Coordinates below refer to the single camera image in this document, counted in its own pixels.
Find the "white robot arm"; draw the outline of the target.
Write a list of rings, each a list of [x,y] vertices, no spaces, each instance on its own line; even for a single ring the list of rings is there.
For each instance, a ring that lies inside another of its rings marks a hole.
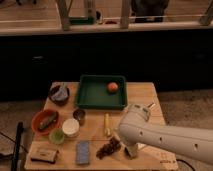
[[[150,116],[148,106],[131,104],[117,126],[131,156],[142,143],[213,165],[213,130],[154,124]]]

